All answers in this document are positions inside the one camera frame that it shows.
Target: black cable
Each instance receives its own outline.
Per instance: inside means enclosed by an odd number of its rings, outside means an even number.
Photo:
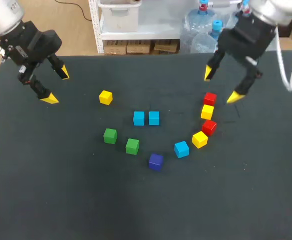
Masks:
[[[92,20],[86,18],[85,14],[84,14],[84,10],[82,9],[82,7],[76,3],[73,3],[73,2],[62,2],[62,1],[57,1],[55,0],[56,3],[59,3],[59,4],[71,4],[71,5],[76,5],[77,7],[80,7],[81,11],[82,11],[82,15],[84,16],[84,18],[87,20],[87,21],[90,21],[92,22]]]

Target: cube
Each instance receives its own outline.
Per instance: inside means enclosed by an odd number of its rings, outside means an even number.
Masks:
[[[102,91],[99,95],[99,101],[101,104],[109,105],[112,101],[112,93],[109,91]]]
[[[162,164],[164,162],[164,157],[157,154],[151,154],[149,159],[149,168],[155,171],[160,171]]]
[[[145,112],[136,111],[134,113],[134,126],[144,126],[145,125]]]
[[[199,149],[206,145],[208,137],[202,132],[198,132],[192,136],[192,143]]]
[[[158,111],[149,112],[149,125],[159,126],[159,112]]]
[[[201,131],[207,135],[211,136],[217,128],[217,123],[211,120],[206,120],[205,123],[202,125]]]
[[[214,112],[213,106],[204,105],[201,111],[201,118],[206,119],[206,120],[211,120],[213,112]]]
[[[126,144],[126,153],[137,155],[139,150],[139,140],[136,139],[128,139],[128,142]]]
[[[185,141],[179,142],[175,144],[175,153],[177,157],[183,158],[189,155],[189,147]]]
[[[117,140],[117,130],[106,128],[104,133],[104,141],[107,144],[115,144]]]
[[[209,106],[214,106],[217,100],[217,95],[213,93],[206,93],[204,98],[204,104]]]

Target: white shelf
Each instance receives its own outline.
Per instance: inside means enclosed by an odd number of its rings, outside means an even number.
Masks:
[[[102,40],[178,39],[181,20],[169,14],[163,0],[143,0],[136,32],[109,32],[101,26]]]
[[[236,6],[242,0],[228,0]],[[109,32],[99,21],[97,0],[88,0],[98,53],[103,53],[103,40],[152,40],[178,39],[181,19],[190,10],[198,7],[198,0],[143,0],[139,9],[139,27],[136,32]],[[224,6],[225,0],[211,0],[212,8]]]

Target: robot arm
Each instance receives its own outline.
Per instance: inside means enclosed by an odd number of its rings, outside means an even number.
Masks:
[[[259,58],[274,39],[277,25],[288,25],[292,20],[292,0],[251,0],[249,6],[250,16],[239,14],[236,26],[222,31],[218,50],[206,67],[205,81],[209,81],[227,53],[247,69],[227,103],[244,98],[255,79],[262,77],[257,68]]]
[[[10,57],[21,66],[18,79],[23,85],[30,85],[37,97],[47,103],[58,100],[33,74],[35,68],[48,59],[55,72],[62,78],[69,75],[62,60],[55,53],[61,46],[61,39],[53,30],[39,31],[31,22],[23,22],[24,11],[18,0],[0,0],[0,47],[4,59]]]

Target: yellow cube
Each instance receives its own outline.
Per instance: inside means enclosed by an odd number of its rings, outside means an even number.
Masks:
[[[192,136],[192,143],[199,149],[206,145],[208,142],[208,137],[202,132],[198,132]]]
[[[99,95],[99,101],[101,104],[109,105],[112,101],[112,93],[109,91],[102,91]]]
[[[206,119],[206,120],[211,120],[213,112],[214,112],[213,106],[204,105],[201,112],[201,118]]]

